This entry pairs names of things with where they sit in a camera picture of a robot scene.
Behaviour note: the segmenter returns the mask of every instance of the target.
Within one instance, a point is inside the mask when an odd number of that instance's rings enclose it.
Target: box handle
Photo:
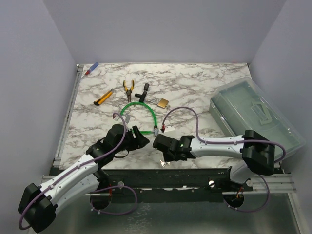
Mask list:
[[[270,115],[270,112],[269,112],[267,106],[263,102],[261,102],[261,101],[252,101],[252,104],[253,104],[252,109],[255,111],[255,113],[258,114],[258,116],[260,118],[262,117],[262,119],[259,119],[261,125],[268,124],[268,123],[272,122],[272,117]],[[261,114],[264,114],[265,118],[263,118],[263,116],[260,116],[261,115],[260,112],[257,111],[256,107],[258,107],[258,105],[260,105],[262,107],[263,112]]]

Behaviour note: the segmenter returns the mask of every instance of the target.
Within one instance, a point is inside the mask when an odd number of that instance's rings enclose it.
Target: green cable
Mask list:
[[[133,106],[133,105],[141,105],[141,106],[145,106],[147,109],[149,109],[149,111],[152,113],[153,119],[154,119],[154,125],[157,126],[157,119],[156,119],[156,115],[154,113],[154,111],[152,110],[151,107],[149,107],[148,105],[146,105],[145,103],[142,102],[131,102],[128,105],[126,105],[120,112],[120,114],[122,115],[124,113],[124,111],[129,107],[129,106]],[[149,134],[149,133],[153,133],[153,131],[140,131],[143,134]]]

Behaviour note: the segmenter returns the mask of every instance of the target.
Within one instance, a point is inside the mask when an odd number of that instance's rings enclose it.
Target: pliers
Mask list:
[[[133,88],[135,87],[134,80],[131,81],[131,88],[130,89],[127,88],[125,80],[123,81],[123,87],[125,88],[127,98],[128,98],[128,102],[131,102],[131,93],[132,93]]]

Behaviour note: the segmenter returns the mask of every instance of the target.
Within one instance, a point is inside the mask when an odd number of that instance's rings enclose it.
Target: screw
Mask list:
[[[124,184],[124,182],[119,181],[117,185],[118,185],[118,186],[124,186],[125,184]]]
[[[246,184],[248,187],[252,187],[253,186],[253,182],[251,180],[247,180]]]
[[[209,180],[208,185],[210,188],[213,188],[215,186],[215,182],[213,180]]]

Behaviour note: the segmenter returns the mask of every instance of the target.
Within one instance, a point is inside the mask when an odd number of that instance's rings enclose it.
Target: yellow pliers handle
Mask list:
[[[123,87],[125,88],[125,91],[127,92],[127,91],[128,91],[128,88],[127,88],[127,85],[126,85],[126,81],[125,81],[125,80],[123,81]],[[134,87],[135,87],[135,81],[134,81],[134,80],[131,80],[131,88],[130,88],[130,90],[133,90]]]

